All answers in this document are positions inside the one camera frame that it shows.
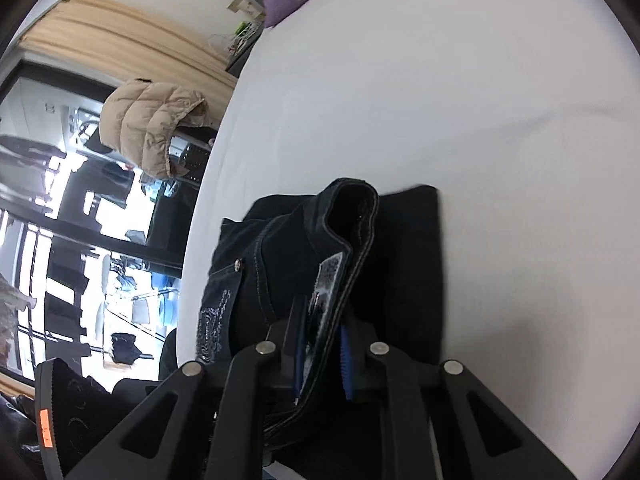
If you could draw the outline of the black denim pants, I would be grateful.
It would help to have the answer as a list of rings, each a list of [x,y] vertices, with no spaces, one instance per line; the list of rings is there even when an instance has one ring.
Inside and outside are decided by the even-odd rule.
[[[367,387],[347,400],[340,331],[437,364],[444,277],[439,197],[418,185],[382,195],[338,179],[316,195],[256,200],[240,221],[221,223],[204,288],[195,354],[229,363],[288,322],[308,297],[303,387],[293,414],[270,424],[291,443],[276,460],[307,479],[377,479],[383,473],[382,414]]]

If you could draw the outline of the beige puffer jacket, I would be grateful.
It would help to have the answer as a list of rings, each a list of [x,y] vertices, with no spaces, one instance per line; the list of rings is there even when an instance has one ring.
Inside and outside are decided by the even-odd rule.
[[[99,122],[100,142],[158,180],[186,172],[170,159],[176,131],[213,129],[217,121],[204,94],[172,84],[133,79],[105,100]]]

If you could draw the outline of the dark grey nightstand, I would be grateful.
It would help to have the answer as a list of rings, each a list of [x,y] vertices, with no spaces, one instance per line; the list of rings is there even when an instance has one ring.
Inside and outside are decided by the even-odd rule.
[[[264,25],[261,22],[252,23],[248,29],[243,30],[240,36],[234,40],[232,53],[229,58],[226,72],[235,78],[239,78],[248,57],[252,53]]]

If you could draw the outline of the items on nightstand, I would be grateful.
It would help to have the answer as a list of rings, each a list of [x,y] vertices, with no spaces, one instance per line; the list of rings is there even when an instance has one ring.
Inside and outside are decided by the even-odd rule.
[[[242,21],[231,34],[213,34],[207,39],[209,47],[227,60],[245,48],[250,40],[256,39],[262,32],[262,22]]]

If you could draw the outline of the white bed mattress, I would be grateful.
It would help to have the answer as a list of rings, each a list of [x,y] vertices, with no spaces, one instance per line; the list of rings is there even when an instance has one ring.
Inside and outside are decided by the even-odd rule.
[[[446,344],[582,479],[639,421],[639,57],[603,0],[310,0],[258,40],[196,204],[178,358],[221,221],[340,177],[438,188]]]

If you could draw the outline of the beige curtain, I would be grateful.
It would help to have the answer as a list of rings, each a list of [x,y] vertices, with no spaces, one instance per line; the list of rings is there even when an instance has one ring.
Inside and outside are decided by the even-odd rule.
[[[204,37],[112,0],[62,0],[18,45],[119,81],[151,79],[201,92],[216,125],[236,85],[224,58]]]

